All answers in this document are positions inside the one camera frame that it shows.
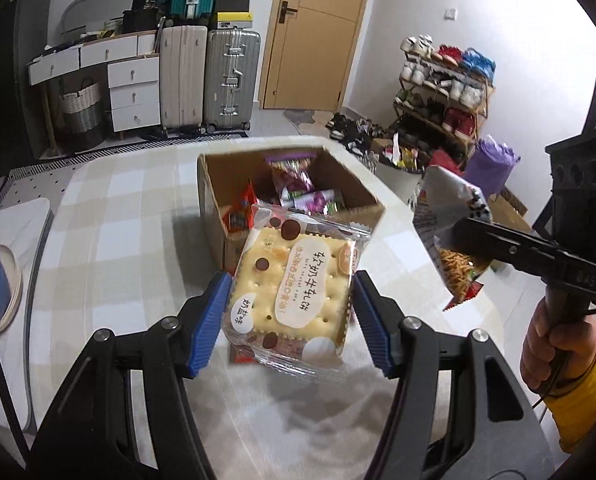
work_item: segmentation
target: door frame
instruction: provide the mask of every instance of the door frame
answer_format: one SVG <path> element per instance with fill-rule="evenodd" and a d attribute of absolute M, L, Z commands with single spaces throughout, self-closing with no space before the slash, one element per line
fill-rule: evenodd
<path fill-rule="evenodd" d="M 262 68 L 260 70 L 260 85 L 258 86 L 258 101 L 260 102 L 260 109 L 265 106 L 265 92 L 267 91 L 267 79 L 269 77 L 269 65 L 271 62 L 271 49 L 274 44 L 274 36 L 276 35 L 276 26 L 278 25 L 278 16 L 280 15 L 280 1 L 272 0 L 271 12 L 269 14 L 269 22 L 267 24 L 267 36 L 265 38 L 265 51 L 262 59 Z M 345 70 L 345 77 L 342 80 L 342 87 L 340 89 L 340 99 L 338 100 L 338 109 L 342 108 L 342 103 L 345 100 L 345 93 L 347 92 L 347 83 L 349 74 L 351 72 L 351 65 L 354 62 L 354 55 L 356 54 L 356 47 L 358 46 L 358 35 L 363 25 L 364 10 L 367 0 L 361 0 L 360 8 L 358 9 L 358 18 L 356 20 L 356 30 L 351 42 L 351 51 L 349 59 L 347 60 L 347 69 Z"/>

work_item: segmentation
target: checkered tablecloth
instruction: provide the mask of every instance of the checkered tablecloth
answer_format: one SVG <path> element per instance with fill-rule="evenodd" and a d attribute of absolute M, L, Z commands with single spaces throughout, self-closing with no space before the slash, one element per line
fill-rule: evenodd
<path fill-rule="evenodd" d="M 38 424 L 96 329 L 117 335 L 145 330 L 176 314 L 216 271 L 198 210 L 198 155 L 280 146 L 324 146 L 384 204 L 385 215 L 360 262 L 381 294 L 437 330 L 466 334 L 480 326 L 503 347 L 500 318 L 485 294 L 442 312 L 450 294 L 412 228 L 411 211 L 329 139 L 224 140 L 108 156 L 74 174 L 44 249 L 29 349 Z M 360 476 L 376 449 L 395 383 L 373 367 L 357 325 L 350 327 L 344 360 L 344 388 L 309 384 L 261 365 L 229 364 L 220 334 L 209 366 L 187 381 L 216 476 Z M 132 379 L 140 456 L 155 465 L 141 375 L 133 372 Z M 441 391 L 438 427 L 446 418 L 445 379 Z"/>

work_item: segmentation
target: door lock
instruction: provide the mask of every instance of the door lock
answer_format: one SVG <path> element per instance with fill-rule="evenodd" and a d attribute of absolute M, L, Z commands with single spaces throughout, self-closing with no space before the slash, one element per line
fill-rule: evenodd
<path fill-rule="evenodd" d="M 289 2 L 287 0 L 283 0 L 283 4 L 280 6 L 280 19 L 278 20 L 278 23 L 284 23 L 284 17 L 288 12 L 298 14 L 298 9 L 290 9 L 287 7 L 287 5 L 289 5 Z"/>

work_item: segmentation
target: red shoe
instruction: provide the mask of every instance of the red shoe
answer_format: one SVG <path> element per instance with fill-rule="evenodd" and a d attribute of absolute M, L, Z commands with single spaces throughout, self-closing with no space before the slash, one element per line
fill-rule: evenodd
<path fill-rule="evenodd" d="M 443 57 L 444 61 L 453 66 L 458 66 L 462 61 L 462 51 L 457 46 L 441 45 L 438 54 Z"/>
<path fill-rule="evenodd" d="M 459 113 L 459 121 L 454 134 L 456 134 L 456 137 L 470 142 L 475 135 L 476 118 L 472 114 L 463 112 L 462 110 L 457 110 L 457 112 Z"/>
<path fill-rule="evenodd" d="M 460 113 L 462 112 L 457 108 L 447 108 L 447 111 L 444 114 L 443 130 L 448 134 L 452 134 L 456 126 L 460 123 Z"/>

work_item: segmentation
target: person's arm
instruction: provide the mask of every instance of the person's arm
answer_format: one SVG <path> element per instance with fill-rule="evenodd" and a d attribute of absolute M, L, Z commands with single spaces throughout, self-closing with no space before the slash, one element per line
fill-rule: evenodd
<path fill-rule="evenodd" d="M 549 377 L 555 349 L 571 351 L 563 379 L 545 399 L 560 433 L 560 446 L 571 452 L 596 423 L 596 322 L 587 317 L 557 326 L 549 336 L 547 331 L 542 300 L 527 330 L 520 372 L 527 386 L 535 389 Z"/>

